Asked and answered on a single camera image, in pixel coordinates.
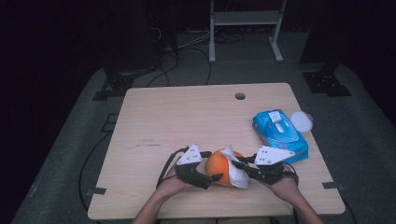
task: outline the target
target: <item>table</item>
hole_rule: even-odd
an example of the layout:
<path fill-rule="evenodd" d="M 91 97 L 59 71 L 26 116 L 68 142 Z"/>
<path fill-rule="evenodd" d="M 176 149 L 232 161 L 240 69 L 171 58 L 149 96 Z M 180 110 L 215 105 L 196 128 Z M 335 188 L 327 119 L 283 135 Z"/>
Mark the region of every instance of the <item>table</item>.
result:
<path fill-rule="evenodd" d="M 271 48 L 278 63 L 283 62 L 282 54 L 277 46 L 277 37 L 279 35 L 280 26 L 282 24 L 283 15 L 287 0 L 282 0 L 279 10 L 267 11 L 224 11 L 216 12 L 214 9 L 214 1 L 210 2 L 210 38 L 209 38 L 209 61 L 216 61 L 215 50 L 215 26 L 221 25 L 275 25 L 274 36 L 269 37 Z"/>
<path fill-rule="evenodd" d="M 276 108 L 288 116 L 301 110 L 287 83 L 128 90 L 96 185 L 106 192 L 93 194 L 89 217 L 135 217 L 155 190 L 170 154 L 186 145 L 196 144 L 201 151 L 232 145 L 244 156 L 253 155 L 262 142 L 251 126 L 252 118 Z M 332 182 L 332 177 L 315 139 L 311 132 L 304 137 L 310 158 L 293 164 L 300 190 L 317 213 L 341 214 L 345 207 L 337 189 L 322 186 Z M 197 169 L 203 172 L 204 162 Z M 158 218 L 290 214 L 288 203 L 252 179 L 248 189 L 212 185 L 207 190 L 183 191 L 163 205 Z"/>

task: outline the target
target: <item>white metal rack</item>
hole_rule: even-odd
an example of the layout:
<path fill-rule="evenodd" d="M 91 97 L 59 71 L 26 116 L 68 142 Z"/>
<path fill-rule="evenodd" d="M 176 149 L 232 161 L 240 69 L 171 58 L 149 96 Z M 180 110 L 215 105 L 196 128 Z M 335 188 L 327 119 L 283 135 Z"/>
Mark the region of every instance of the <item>white metal rack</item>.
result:
<path fill-rule="evenodd" d="M 214 1 L 210 2 L 210 40 L 209 40 L 209 61 L 214 63 L 216 61 L 215 52 L 215 26 L 219 25 L 259 25 L 259 24 L 274 24 L 274 36 L 269 37 L 271 48 L 275 54 L 278 63 L 283 62 L 279 47 L 277 46 L 277 37 L 279 35 L 280 25 L 282 23 L 283 14 L 286 7 L 287 0 L 282 0 L 279 10 L 269 11 L 230 11 L 230 12 L 215 12 Z"/>

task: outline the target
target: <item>dark background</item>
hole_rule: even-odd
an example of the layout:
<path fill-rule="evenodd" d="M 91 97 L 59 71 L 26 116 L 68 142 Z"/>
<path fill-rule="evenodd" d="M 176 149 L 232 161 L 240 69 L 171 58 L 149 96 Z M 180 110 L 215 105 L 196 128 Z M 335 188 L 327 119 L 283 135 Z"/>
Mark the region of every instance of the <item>dark background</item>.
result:
<path fill-rule="evenodd" d="M 80 92 L 102 67 L 104 55 L 132 69 L 145 69 L 161 56 L 152 45 L 150 27 L 167 30 L 164 41 L 174 32 L 169 24 L 177 32 L 208 29 L 209 1 L 114 2 L 1 1 L 2 222 L 12 220 Z M 218 10 L 276 6 L 276 1 L 216 4 Z M 395 124 L 394 11 L 390 0 L 289 0 L 282 30 L 311 28 L 301 63 L 323 63 L 336 55 L 358 74 Z"/>

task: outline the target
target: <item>robotic hand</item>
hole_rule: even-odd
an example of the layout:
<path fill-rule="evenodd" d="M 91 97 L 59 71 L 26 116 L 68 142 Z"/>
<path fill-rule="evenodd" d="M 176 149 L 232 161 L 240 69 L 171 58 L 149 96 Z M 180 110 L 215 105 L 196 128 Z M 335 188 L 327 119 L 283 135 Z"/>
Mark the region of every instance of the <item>robotic hand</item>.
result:
<path fill-rule="evenodd" d="M 181 148 L 178 151 L 172 153 L 172 155 L 168 159 L 168 162 L 163 167 L 163 172 L 158 179 L 157 188 L 163 182 L 163 177 L 170 165 L 170 162 L 179 152 L 184 152 L 184 155 L 180 159 L 178 159 L 175 166 L 177 178 L 179 178 L 180 180 L 194 185 L 198 188 L 207 189 L 213 181 L 218 181 L 223 176 L 223 174 L 208 176 L 201 174 L 196 170 L 202 159 L 209 158 L 212 155 L 212 152 L 200 152 L 198 146 L 194 144 L 191 147 Z"/>
<path fill-rule="evenodd" d="M 244 170 L 250 178 L 269 185 L 275 184 L 285 175 L 295 179 L 298 183 L 298 176 L 295 172 L 285 171 L 282 161 L 295 153 L 286 149 L 262 146 L 257 153 L 251 157 L 236 157 L 240 161 L 232 161 L 233 165 Z M 254 163 L 258 168 L 248 166 Z"/>

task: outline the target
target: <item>person's hand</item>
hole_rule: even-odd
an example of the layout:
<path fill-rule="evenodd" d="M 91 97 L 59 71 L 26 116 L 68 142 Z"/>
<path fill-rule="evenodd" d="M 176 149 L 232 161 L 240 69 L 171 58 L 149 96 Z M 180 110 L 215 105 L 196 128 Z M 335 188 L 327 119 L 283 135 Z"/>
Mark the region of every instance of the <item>person's hand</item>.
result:
<path fill-rule="evenodd" d="M 193 185 L 187 184 L 177 178 L 176 170 L 175 170 L 175 165 L 174 164 L 166 174 L 165 178 L 163 179 L 163 182 L 161 185 L 155 190 L 156 194 L 159 194 L 160 196 L 168 199 L 172 197 L 175 194 L 180 193 L 184 189 L 190 189 L 194 188 Z"/>
<path fill-rule="evenodd" d="M 290 168 L 285 166 L 285 171 L 290 171 Z M 288 203 L 294 203 L 296 200 L 301 200 L 301 197 L 303 197 L 297 187 L 295 179 L 289 176 L 284 176 L 273 185 L 268 185 L 266 183 L 262 184 L 270 189 L 276 197 Z"/>

